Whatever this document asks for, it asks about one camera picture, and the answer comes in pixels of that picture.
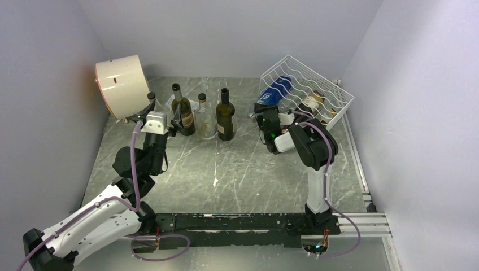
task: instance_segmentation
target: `wire dish rack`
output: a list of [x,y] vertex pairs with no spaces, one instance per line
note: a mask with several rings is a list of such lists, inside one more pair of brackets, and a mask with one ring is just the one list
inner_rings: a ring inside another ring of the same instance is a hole
[[[284,89],[286,95],[283,95],[279,89],[271,87],[280,76],[290,78],[291,88]],[[354,99],[351,94],[290,55],[285,56],[261,75],[259,92],[263,92],[268,87],[279,91],[283,96],[278,104],[281,111],[295,110],[303,103],[312,109],[312,113],[299,109],[302,111],[301,114],[305,113],[319,119],[327,130],[338,122]],[[311,103],[305,101],[311,97],[314,98],[314,103],[318,103],[318,106],[308,106]]]

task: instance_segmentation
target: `blue carton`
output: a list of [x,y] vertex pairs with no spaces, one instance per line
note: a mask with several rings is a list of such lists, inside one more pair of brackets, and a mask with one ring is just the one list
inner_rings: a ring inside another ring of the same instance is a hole
[[290,89],[291,78],[286,76],[280,76],[280,78],[276,79],[276,81],[273,82],[271,86],[261,91],[257,103],[265,106],[272,106],[274,104],[278,104],[283,98],[283,96],[288,95]]

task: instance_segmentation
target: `white cylindrical container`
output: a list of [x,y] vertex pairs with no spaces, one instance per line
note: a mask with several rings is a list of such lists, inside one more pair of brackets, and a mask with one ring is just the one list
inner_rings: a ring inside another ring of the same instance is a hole
[[105,104],[115,118],[130,117],[150,103],[150,89],[138,55],[97,63],[95,73]]

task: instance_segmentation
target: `marble tabletop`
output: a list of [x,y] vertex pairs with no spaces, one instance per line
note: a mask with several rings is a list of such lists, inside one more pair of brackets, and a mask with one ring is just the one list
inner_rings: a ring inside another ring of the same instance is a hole
[[[238,130],[235,138],[223,142],[204,141],[196,135],[178,135],[168,140],[168,171],[153,177],[156,185],[146,201],[156,212],[245,213],[303,212],[308,197],[306,167],[293,150],[279,155],[268,152],[259,139],[258,126],[248,117],[249,107],[259,92],[258,78],[157,77],[150,90],[164,104],[172,95],[171,85],[181,85],[190,100],[206,93],[213,104],[219,90],[230,90]],[[117,177],[113,170],[116,152],[129,145],[134,123],[108,119],[83,203],[87,203]],[[342,212],[365,212],[358,168],[344,120],[331,129],[339,153],[331,171],[332,203]],[[142,147],[144,134],[137,138]]]

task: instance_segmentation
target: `round lid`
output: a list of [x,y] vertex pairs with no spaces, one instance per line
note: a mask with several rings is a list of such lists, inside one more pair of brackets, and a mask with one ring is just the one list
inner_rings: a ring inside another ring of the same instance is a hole
[[148,100],[154,100],[156,98],[156,95],[153,92],[149,92],[147,97],[148,97]]

